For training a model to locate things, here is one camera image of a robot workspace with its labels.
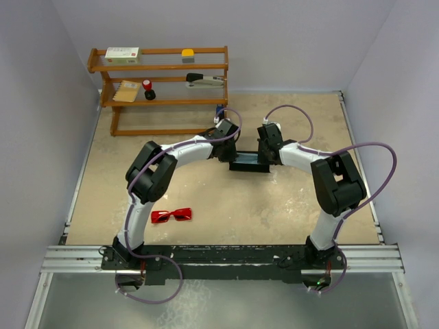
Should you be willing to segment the blue cleaning cloth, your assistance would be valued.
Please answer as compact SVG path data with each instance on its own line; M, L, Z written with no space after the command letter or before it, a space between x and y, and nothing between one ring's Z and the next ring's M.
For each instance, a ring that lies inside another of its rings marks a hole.
M239 152L235 162L245 165L257 165L259 163L258 153Z

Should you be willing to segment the black glasses case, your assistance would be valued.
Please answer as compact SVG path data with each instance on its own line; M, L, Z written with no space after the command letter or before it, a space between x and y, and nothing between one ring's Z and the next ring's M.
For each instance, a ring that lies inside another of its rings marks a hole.
M239 152L258 153L257 151L238 151L237 153L239 153ZM229 170L230 171L241 171L241 172L252 172L252 173L269 173L270 166L269 166L269 164L263 164L261 162L259 162L258 164L239 164L239 163L236 163L234 160L232 162L229 162Z

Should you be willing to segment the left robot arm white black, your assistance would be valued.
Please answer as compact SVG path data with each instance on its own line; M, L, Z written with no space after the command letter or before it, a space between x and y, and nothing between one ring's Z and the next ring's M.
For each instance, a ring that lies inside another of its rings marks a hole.
M174 171L199 160L237 158L235 137L241 126L223 119L216 126L179 143L146 143L126 173L128 209L112 248L126 269L141 262L144 232L153 205L167 192Z

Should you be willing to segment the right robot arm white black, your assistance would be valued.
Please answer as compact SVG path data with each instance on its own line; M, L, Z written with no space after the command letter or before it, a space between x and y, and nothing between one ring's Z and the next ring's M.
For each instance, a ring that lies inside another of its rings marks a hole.
M285 141L275 123L266 123L257 131L259 162L294 167L313 178L320 214L305 242L305 260L310 267L321 268L335 252L344 216L366 198L364 181L347 151L333 155Z

